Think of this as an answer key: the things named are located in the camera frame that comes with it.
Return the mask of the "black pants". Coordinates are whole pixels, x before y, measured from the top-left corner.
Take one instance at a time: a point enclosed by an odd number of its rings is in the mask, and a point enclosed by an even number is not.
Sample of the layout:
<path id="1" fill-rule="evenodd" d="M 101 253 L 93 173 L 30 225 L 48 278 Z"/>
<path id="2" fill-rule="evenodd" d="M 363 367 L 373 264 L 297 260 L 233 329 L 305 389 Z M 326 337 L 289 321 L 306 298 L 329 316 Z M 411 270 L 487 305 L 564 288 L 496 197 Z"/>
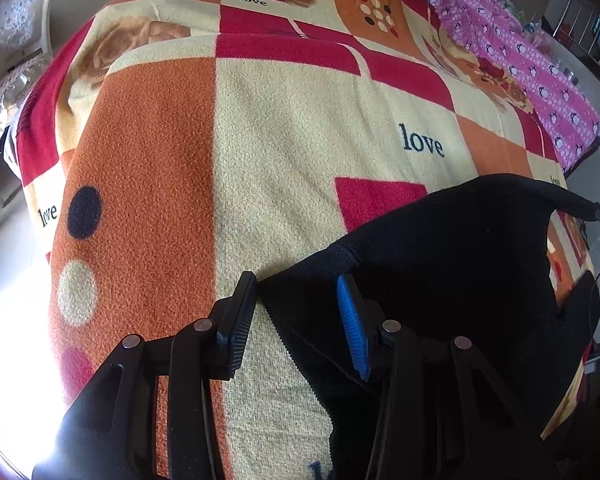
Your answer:
<path id="1" fill-rule="evenodd" d="M 543 438 L 600 313 L 591 274 L 556 298 L 555 212 L 600 205 L 491 174 L 432 193 L 266 278 L 259 296 L 332 422 L 332 478 L 556 479 Z M 362 380 L 337 304 L 350 273 L 376 304 L 384 360 Z"/>

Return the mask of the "orange red patterned blanket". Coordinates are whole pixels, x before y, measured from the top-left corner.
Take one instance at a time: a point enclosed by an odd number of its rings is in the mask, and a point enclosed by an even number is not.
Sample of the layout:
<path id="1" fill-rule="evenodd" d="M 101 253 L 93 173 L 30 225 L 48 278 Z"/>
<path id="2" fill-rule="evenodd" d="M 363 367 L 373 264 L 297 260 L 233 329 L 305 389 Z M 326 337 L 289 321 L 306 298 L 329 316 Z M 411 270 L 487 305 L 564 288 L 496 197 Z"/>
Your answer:
<path id="1" fill-rule="evenodd" d="M 335 479 L 332 422 L 260 284 L 483 176 L 567 190 L 515 81 L 454 46 L 427 0 L 114 0 L 36 84 L 17 154 L 53 240 L 70 401 L 37 479 Z M 550 217 L 559 302 L 594 280 L 576 221 Z M 210 313 L 244 271 L 242 366 L 211 379 Z M 583 451 L 591 344 L 543 431 L 558 478 Z"/>

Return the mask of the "pink penguin print blanket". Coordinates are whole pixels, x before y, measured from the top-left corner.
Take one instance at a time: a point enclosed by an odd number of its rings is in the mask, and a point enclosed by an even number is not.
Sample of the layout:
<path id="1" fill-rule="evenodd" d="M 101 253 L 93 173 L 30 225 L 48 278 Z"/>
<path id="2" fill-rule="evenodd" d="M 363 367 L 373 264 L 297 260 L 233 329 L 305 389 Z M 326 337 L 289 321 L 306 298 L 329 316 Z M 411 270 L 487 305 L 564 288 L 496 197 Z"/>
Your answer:
<path id="1" fill-rule="evenodd" d="M 498 0 L 429 0 L 448 36 L 515 81 L 553 141 L 558 162 L 570 170 L 592 146 L 600 115 L 558 64 L 524 36 Z"/>

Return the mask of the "metal stair railing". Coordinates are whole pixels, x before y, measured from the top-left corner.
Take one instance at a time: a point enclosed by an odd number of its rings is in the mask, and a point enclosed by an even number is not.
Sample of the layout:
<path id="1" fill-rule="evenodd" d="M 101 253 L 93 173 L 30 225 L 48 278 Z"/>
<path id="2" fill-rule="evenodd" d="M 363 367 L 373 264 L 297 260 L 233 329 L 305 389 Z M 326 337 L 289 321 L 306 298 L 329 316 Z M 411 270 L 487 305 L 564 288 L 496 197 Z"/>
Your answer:
<path id="1" fill-rule="evenodd" d="M 592 0 L 566 0 L 553 37 L 600 76 L 600 10 Z"/>

